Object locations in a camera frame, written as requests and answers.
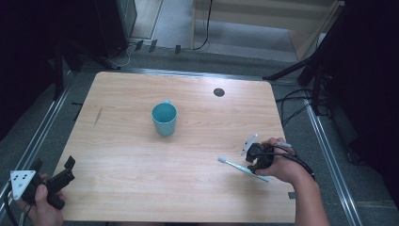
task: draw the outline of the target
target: black round hole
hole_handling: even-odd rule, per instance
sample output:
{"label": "black round hole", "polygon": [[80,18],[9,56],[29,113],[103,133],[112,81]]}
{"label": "black round hole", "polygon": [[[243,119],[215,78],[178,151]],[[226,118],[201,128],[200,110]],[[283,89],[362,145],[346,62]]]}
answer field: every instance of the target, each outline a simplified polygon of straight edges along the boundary
{"label": "black round hole", "polygon": [[224,96],[224,94],[225,94],[225,91],[223,89],[221,89],[221,88],[216,88],[214,90],[214,95],[215,96],[222,97],[222,96]]}

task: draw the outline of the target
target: person's left hand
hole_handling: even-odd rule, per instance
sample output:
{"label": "person's left hand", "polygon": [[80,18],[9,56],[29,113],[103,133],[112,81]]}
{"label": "person's left hand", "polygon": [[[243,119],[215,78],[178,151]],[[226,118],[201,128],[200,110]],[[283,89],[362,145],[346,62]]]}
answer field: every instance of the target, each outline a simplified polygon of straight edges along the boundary
{"label": "person's left hand", "polygon": [[[42,180],[45,180],[47,174],[43,174],[40,177]],[[17,203],[24,212],[28,213],[30,220],[32,220],[35,226],[62,225],[64,222],[62,213],[47,202],[47,194],[47,187],[45,185],[40,185],[36,190],[34,205],[30,205],[22,199],[18,200]],[[61,200],[65,200],[65,196],[61,192],[58,192],[57,196]]]}

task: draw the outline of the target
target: teal mug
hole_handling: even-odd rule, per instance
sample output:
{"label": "teal mug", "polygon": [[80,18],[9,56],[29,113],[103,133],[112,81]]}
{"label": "teal mug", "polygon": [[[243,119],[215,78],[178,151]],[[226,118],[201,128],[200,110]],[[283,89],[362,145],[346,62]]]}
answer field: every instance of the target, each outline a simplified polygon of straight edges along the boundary
{"label": "teal mug", "polygon": [[174,133],[176,127],[177,109],[166,99],[163,103],[156,105],[152,109],[152,120],[156,132],[167,137]]}

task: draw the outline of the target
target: forearm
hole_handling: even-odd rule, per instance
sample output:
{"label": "forearm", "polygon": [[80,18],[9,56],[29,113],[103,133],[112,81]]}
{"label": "forearm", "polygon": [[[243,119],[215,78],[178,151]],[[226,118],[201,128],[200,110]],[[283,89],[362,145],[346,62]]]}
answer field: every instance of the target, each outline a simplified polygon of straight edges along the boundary
{"label": "forearm", "polygon": [[296,193],[295,225],[329,225],[319,185],[306,176],[293,186]]}

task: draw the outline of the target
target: gray carpet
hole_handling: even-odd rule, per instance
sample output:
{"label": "gray carpet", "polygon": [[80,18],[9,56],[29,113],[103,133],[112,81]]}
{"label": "gray carpet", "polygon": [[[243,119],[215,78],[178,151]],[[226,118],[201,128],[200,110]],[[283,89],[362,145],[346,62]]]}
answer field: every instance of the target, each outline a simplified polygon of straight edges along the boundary
{"label": "gray carpet", "polygon": [[[220,76],[215,73],[235,74],[240,75],[236,76],[240,78],[260,80],[260,76],[279,72],[292,65],[292,63],[271,60],[221,56],[191,51],[183,51],[178,55],[174,55],[174,50],[168,49],[156,49],[155,52],[149,53],[147,46],[143,46],[140,51],[136,52],[134,48],[131,48],[130,53],[132,57],[131,62],[129,65],[122,67],[122,72],[135,72],[136,69],[156,69],[212,73],[214,76]],[[73,76],[74,79],[65,103],[41,144],[37,157],[44,161],[42,172],[52,173],[55,170],[58,159],[73,128],[73,119],[79,111],[79,105],[73,105],[72,103],[83,103],[95,74],[104,71],[101,66],[92,62],[87,57],[83,56],[82,59],[85,63],[84,68],[80,73],[76,73]],[[121,56],[113,60],[123,64],[127,58],[124,54],[121,54]],[[277,83],[272,83],[277,99],[295,89],[300,89],[295,84],[295,79],[299,73],[295,72],[282,78]],[[52,96],[53,87],[50,87],[40,96],[29,111],[24,114],[8,136],[0,142],[0,154],[3,159],[3,163],[0,166],[1,185],[7,181],[9,171],[15,168],[21,158],[30,138],[32,138],[36,128],[39,126],[40,120],[50,106]],[[284,104],[284,116],[293,114],[303,105],[302,100],[287,101]],[[363,224],[399,225],[398,211],[392,204],[391,198],[383,186],[379,175],[367,166],[356,167],[349,164],[345,157],[344,145],[331,119],[323,117],[322,122],[331,141],[332,149],[338,159],[341,171],[358,206]],[[292,118],[284,127],[284,133],[287,140],[295,145],[300,156],[315,171],[316,180],[321,187],[327,215],[331,224],[349,225],[307,112],[303,111]],[[1,225],[9,225],[7,217],[4,217]],[[104,225],[104,223],[66,222],[66,225]]]}

